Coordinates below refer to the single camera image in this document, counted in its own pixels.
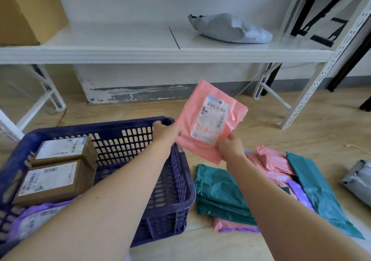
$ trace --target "white label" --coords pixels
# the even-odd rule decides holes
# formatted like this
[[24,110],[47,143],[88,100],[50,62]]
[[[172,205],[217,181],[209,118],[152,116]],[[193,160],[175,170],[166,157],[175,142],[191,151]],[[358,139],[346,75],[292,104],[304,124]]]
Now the white label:
[[46,221],[61,211],[64,206],[43,210],[25,217],[19,225],[17,240],[23,240],[40,228]]
[[60,139],[45,141],[36,159],[48,159],[74,154],[81,154],[86,138]]
[[191,137],[215,145],[229,110],[230,104],[208,95],[193,126]]
[[18,196],[71,185],[77,162],[29,171]]

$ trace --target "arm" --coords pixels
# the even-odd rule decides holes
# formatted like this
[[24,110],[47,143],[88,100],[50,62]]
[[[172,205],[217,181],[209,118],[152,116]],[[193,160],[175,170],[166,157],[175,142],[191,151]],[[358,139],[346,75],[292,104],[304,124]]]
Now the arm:
[[370,255],[267,178],[232,134],[219,143],[275,260],[370,260]]
[[10,251],[3,260],[118,260],[129,252],[180,127],[153,125],[153,142]]

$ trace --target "teal plastic bag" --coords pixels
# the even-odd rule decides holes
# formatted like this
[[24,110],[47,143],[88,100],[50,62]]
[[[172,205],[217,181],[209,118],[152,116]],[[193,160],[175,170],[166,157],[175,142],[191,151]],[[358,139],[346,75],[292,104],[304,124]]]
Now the teal plastic bag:
[[286,152],[292,168],[313,204],[314,210],[331,225],[348,236],[365,239],[361,232],[349,222],[336,196],[316,164],[305,157]]
[[[241,190],[227,170],[198,164],[194,186],[198,214],[257,226]],[[282,189],[290,193],[289,188]]]

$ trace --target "large cardboard box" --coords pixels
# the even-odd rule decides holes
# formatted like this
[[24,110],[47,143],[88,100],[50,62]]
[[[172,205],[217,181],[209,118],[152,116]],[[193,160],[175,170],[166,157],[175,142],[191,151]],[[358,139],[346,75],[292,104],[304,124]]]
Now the large cardboard box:
[[60,0],[0,0],[0,46],[33,46],[68,24]]
[[32,166],[81,159],[96,170],[98,153],[89,137],[44,141],[36,152]]
[[73,199],[93,186],[95,170],[79,159],[32,168],[13,199],[17,206],[58,203]]

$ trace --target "hand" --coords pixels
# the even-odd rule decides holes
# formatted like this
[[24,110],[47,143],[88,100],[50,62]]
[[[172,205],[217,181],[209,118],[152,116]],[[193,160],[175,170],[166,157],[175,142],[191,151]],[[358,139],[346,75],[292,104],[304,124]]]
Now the hand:
[[161,121],[155,121],[153,123],[153,142],[160,142],[161,145],[171,147],[181,131],[180,125],[165,126]]
[[237,138],[232,133],[229,134],[228,139],[219,141],[216,146],[219,149],[223,160],[227,163],[231,162],[238,156],[245,157],[241,139]]

